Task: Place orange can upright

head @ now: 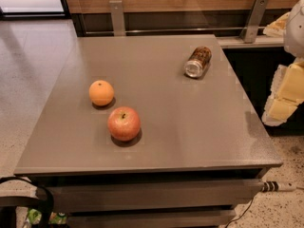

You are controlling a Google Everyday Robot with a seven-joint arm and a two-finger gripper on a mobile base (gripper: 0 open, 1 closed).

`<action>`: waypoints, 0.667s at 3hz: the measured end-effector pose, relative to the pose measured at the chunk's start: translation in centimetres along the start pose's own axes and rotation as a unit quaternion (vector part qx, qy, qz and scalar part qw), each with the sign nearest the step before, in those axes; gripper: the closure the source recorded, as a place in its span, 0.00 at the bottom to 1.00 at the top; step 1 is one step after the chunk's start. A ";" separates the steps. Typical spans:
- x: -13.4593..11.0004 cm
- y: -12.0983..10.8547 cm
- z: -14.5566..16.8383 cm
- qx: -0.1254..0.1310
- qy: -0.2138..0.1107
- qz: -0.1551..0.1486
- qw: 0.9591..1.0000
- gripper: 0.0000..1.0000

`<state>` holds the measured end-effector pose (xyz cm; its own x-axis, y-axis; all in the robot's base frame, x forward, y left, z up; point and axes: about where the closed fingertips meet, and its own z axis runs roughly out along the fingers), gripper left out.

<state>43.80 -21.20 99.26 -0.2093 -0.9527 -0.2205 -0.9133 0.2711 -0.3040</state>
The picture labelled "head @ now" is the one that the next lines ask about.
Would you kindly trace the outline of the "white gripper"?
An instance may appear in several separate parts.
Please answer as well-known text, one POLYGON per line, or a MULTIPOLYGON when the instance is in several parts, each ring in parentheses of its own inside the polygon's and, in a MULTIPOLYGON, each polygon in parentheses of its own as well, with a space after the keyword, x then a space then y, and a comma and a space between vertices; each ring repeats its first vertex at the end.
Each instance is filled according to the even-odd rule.
MULTIPOLYGON (((294 57, 304 57, 304 0, 267 25, 263 34, 284 38, 284 49, 294 57)), ((262 121, 268 126, 285 124, 304 102, 304 61, 296 59, 289 66, 279 65, 271 84, 262 121)))

